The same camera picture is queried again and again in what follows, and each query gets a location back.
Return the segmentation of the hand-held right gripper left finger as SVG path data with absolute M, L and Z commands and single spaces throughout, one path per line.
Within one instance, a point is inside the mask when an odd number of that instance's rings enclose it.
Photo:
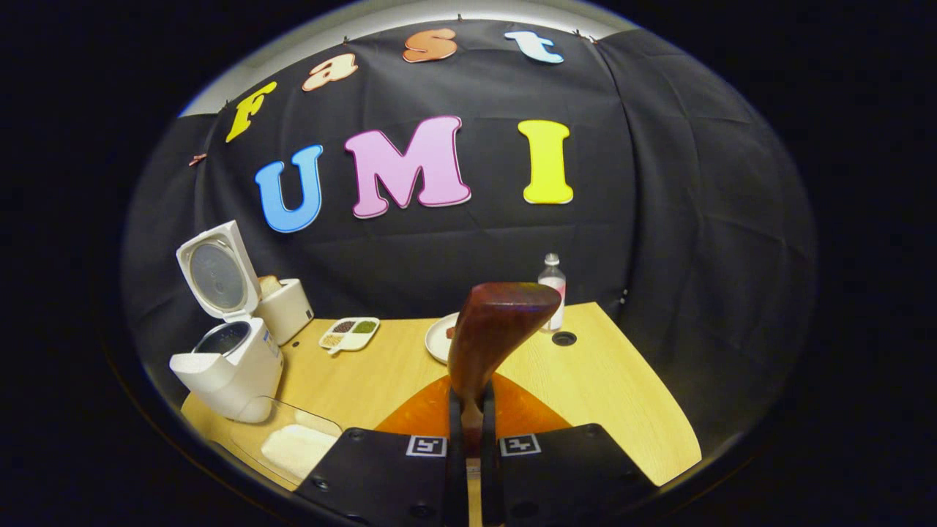
M 461 404 L 448 377 L 409 398 L 379 428 L 351 427 L 294 493 L 338 526 L 466 526 Z

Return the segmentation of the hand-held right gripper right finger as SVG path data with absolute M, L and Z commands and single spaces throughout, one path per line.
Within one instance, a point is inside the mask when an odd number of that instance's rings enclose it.
M 658 491 L 603 426 L 572 426 L 499 374 L 483 396 L 479 476 L 486 526 L 598 526 Z

